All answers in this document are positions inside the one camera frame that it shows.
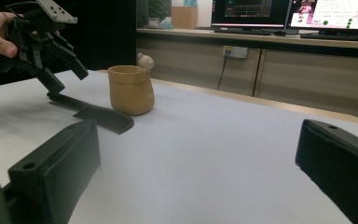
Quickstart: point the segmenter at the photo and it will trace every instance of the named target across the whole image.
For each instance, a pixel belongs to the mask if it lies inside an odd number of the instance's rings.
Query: power outlet
[[[223,46],[223,56],[226,56],[228,51],[228,57],[243,58],[245,59],[248,54],[248,48],[234,47],[234,46]]]

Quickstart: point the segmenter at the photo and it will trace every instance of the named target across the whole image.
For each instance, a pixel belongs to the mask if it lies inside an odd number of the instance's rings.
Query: white wall
[[[197,26],[211,26],[213,0],[198,0],[199,17]],[[173,7],[182,7],[183,0],[172,0]]]

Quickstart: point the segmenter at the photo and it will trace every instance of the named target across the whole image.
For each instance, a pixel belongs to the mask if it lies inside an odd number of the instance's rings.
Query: power cord
[[[217,84],[217,90],[220,89],[220,83],[222,83],[223,74],[225,73],[225,69],[226,69],[226,63],[227,63],[227,59],[228,59],[228,54],[229,54],[229,50],[226,50],[225,57],[224,57],[224,60],[223,60],[222,75],[220,75],[219,83]]]

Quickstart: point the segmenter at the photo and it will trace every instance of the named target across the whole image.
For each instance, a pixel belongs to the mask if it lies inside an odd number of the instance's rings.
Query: black cleaver
[[[60,105],[65,105],[77,110],[78,112],[74,114],[75,118],[95,119],[98,126],[104,127],[117,134],[124,133],[133,126],[133,119],[131,117],[113,109],[89,105],[59,93],[49,92],[48,98]]]

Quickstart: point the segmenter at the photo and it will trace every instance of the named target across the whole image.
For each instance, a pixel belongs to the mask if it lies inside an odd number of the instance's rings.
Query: keyboard
[[[245,31],[245,30],[214,30],[215,33],[221,34],[234,34],[234,35],[271,35],[271,32],[268,31]]]
[[[316,35],[301,34],[301,38],[305,39],[325,39],[325,40],[342,40],[342,41],[358,41],[358,35]]]

